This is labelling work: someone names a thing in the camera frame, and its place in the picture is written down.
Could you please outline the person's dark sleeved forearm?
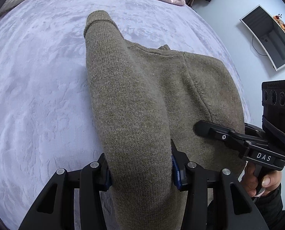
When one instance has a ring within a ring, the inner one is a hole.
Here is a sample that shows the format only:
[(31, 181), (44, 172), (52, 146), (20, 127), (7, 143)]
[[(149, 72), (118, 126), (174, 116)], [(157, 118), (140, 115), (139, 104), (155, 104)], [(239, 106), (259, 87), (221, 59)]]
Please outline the person's dark sleeved forearm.
[(285, 230), (285, 210), (281, 198), (281, 185), (255, 202), (269, 229)]

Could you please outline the person's right hand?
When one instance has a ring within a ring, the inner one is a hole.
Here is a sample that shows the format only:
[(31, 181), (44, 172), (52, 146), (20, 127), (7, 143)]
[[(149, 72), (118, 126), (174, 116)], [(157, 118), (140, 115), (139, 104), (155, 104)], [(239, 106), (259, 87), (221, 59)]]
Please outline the person's right hand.
[[(255, 165), (253, 163), (247, 162), (244, 175), (241, 178), (241, 185), (246, 190), (250, 197), (257, 196), (261, 194), (261, 196), (266, 196), (273, 190), (275, 190), (281, 184), (282, 180), (282, 172), (281, 171), (272, 171), (269, 174), (266, 174), (261, 182), (258, 181), (258, 178), (254, 175)], [(264, 188), (263, 193), (257, 192), (257, 186), (261, 185)]]

